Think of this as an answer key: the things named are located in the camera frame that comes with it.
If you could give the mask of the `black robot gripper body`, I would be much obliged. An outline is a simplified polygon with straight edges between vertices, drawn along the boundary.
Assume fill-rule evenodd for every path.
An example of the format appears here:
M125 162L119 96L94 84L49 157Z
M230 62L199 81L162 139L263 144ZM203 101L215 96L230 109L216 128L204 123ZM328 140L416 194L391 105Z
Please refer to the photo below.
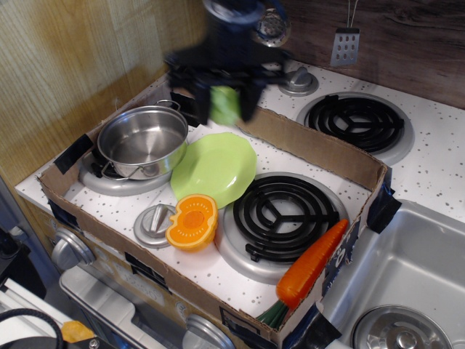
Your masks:
M256 38L265 1L204 1L206 35L199 44L167 54L169 82L190 92L212 86L263 89L285 80L287 51Z

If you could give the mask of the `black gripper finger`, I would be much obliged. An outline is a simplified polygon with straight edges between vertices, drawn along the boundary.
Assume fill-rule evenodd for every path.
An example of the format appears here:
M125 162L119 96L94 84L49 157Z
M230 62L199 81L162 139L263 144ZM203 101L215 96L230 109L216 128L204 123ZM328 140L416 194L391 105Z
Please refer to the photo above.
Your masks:
M240 117L244 122L252 119L262 91L266 86L267 84L264 81L255 81L250 84L242 83L239 85Z
M198 122L206 125L210 117L211 87L198 81L194 82L193 95L196 103Z

